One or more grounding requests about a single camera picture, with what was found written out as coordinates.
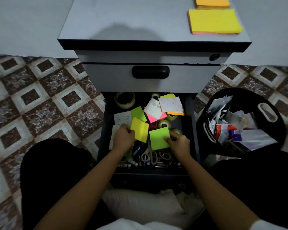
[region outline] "white wall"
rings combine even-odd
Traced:
[[[0,0],[0,54],[77,57],[57,37],[73,0]],[[253,43],[226,63],[288,65],[288,0],[232,0]]]
[[[75,57],[57,41],[73,0],[0,0],[0,54]]]

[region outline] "white sticky note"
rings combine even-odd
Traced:
[[[112,127],[112,134],[111,134],[111,140],[110,140],[110,145],[109,145],[110,150],[113,148],[114,136],[115,136],[115,133],[117,132],[117,130],[119,128],[120,128],[120,125],[113,125],[113,127]]]
[[[115,125],[121,125],[124,123],[128,127],[131,127],[131,122],[132,122],[132,117],[131,117],[130,111],[114,114]]]
[[[159,98],[159,103],[162,112],[183,112],[179,97]]]
[[[156,99],[151,99],[149,103],[146,105],[144,112],[153,116],[156,119],[160,119],[162,115],[162,111],[160,108],[159,101]]]

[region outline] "person's right hand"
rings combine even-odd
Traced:
[[[190,156],[190,140],[185,135],[179,135],[174,131],[169,131],[171,138],[165,137],[164,140],[170,145],[175,157],[182,162]]]

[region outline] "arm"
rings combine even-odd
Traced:
[[[71,188],[42,218],[34,230],[84,229],[125,152],[134,145],[134,131],[122,124],[113,150]]]
[[[221,230],[247,230],[259,220],[243,202],[217,182],[190,155],[190,141],[170,131],[171,138],[165,140],[171,146],[176,158],[187,170],[201,200],[211,218]]]

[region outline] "cabinet top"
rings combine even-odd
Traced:
[[[194,0],[74,0],[58,41],[66,50],[243,52],[251,44],[244,27],[238,35],[192,35],[192,8]]]

